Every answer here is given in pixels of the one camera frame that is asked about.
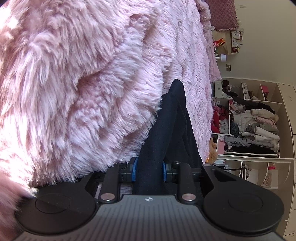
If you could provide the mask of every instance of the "blanket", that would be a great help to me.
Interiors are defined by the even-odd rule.
[[[9,0],[0,8],[0,240],[34,187],[139,153],[175,78],[205,161],[220,79],[201,0]]]

